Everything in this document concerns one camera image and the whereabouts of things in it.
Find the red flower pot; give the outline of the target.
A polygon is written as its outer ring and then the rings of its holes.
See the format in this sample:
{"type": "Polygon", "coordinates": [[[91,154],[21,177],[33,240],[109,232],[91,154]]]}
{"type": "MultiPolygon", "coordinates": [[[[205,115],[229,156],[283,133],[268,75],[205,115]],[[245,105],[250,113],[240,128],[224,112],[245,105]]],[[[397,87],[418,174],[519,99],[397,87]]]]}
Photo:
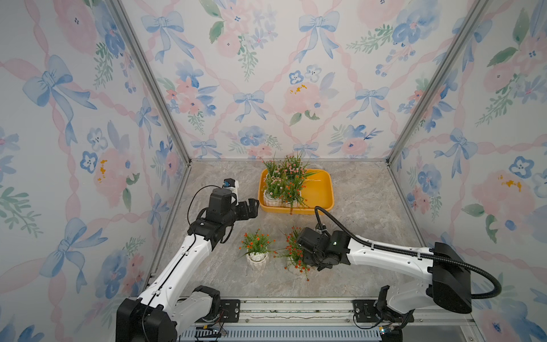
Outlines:
{"type": "Polygon", "coordinates": [[[248,265],[257,272],[266,269],[269,255],[272,252],[270,235],[258,229],[253,233],[245,233],[239,249],[244,251],[248,265]]]}
{"type": "Polygon", "coordinates": [[[286,246],[284,249],[277,250],[274,256],[277,259],[283,259],[284,269],[292,274],[303,276],[308,282],[311,266],[304,261],[304,249],[298,243],[302,232],[302,228],[292,227],[290,232],[284,233],[286,246]]]}
{"type": "Polygon", "coordinates": [[[296,208],[306,206],[306,200],[301,193],[305,181],[306,179],[303,176],[297,176],[293,179],[287,178],[283,182],[280,200],[283,206],[290,209],[290,213],[296,208]]]}

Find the pink gypsophila pot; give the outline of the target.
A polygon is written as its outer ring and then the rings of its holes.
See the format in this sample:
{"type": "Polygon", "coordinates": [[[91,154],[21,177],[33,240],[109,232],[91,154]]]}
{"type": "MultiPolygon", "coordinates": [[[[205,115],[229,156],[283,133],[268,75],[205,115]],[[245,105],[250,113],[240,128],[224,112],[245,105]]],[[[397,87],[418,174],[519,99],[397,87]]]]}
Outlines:
{"type": "Polygon", "coordinates": [[[267,175],[264,186],[264,203],[268,207],[282,207],[283,180],[280,177],[267,175]]]}
{"type": "Polygon", "coordinates": [[[302,159],[302,155],[286,156],[279,165],[279,172],[288,180],[305,179],[316,174],[308,169],[308,163],[302,159]]]}
{"type": "Polygon", "coordinates": [[[263,164],[266,168],[268,178],[280,178],[282,176],[281,162],[279,160],[264,160],[263,164]]]}

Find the yellow plastic storage box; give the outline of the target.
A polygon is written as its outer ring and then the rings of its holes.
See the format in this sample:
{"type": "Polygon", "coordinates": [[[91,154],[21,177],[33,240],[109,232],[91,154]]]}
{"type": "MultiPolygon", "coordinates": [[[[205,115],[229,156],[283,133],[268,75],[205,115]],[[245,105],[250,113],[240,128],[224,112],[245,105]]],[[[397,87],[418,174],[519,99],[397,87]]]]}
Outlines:
{"type": "Polygon", "coordinates": [[[305,199],[306,206],[295,207],[272,207],[266,204],[264,191],[266,189],[267,170],[263,170],[259,183],[259,202],[265,212],[276,214],[292,214],[292,215],[314,215],[315,206],[320,206],[327,211],[331,211],[335,205],[335,197],[331,176],[328,172],[319,169],[312,169],[316,174],[310,176],[305,182],[305,188],[301,194],[305,199]]]}

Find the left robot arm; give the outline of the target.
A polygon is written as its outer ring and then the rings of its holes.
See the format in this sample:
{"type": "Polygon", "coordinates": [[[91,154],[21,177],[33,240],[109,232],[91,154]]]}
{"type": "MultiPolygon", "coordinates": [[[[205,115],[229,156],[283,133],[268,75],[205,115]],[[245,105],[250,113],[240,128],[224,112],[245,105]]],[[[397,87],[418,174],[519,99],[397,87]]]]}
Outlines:
{"type": "Polygon", "coordinates": [[[177,341],[195,323],[222,319],[220,293],[198,286],[187,299],[182,291],[199,266],[231,236],[234,224],[257,217],[259,201],[240,201],[239,183],[227,178],[209,196],[209,205],[189,224],[181,248],[137,298],[125,299],[116,313],[116,341],[177,341]]]}

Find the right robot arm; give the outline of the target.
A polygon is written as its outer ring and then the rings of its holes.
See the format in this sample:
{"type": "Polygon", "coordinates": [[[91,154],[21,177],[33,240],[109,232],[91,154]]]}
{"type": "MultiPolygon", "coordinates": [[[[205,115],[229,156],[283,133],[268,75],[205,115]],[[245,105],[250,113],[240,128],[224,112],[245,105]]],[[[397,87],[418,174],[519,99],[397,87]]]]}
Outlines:
{"type": "Polygon", "coordinates": [[[404,285],[380,289],[372,309],[379,319],[403,321],[414,310],[434,305],[456,314],[472,312],[470,271],[446,244],[437,243],[432,250],[379,245],[340,230],[329,234],[310,228],[300,233],[296,243],[303,249],[303,261],[319,271],[345,264],[411,276],[413,280],[404,285]]]}

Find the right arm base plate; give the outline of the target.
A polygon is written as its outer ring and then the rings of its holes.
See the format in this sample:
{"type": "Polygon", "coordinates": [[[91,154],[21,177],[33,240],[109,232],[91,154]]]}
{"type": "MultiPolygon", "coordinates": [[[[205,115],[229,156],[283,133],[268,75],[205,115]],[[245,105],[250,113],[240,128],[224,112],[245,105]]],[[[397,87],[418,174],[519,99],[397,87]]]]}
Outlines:
{"type": "Polygon", "coordinates": [[[381,307],[376,299],[354,299],[353,314],[357,323],[377,323],[380,319],[387,323],[413,323],[412,313],[397,313],[392,309],[381,307]]]}

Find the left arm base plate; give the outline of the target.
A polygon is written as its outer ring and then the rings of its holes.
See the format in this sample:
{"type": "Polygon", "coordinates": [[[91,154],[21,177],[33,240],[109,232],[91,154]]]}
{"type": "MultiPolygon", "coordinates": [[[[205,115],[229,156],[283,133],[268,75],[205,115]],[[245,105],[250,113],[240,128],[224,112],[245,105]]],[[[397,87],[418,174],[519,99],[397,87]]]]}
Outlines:
{"type": "Polygon", "coordinates": [[[190,321],[191,324],[214,325],[216,323],[237,323],[242,302],[239,299],[214,298],[207,307],[207,313],[190,321]]]}

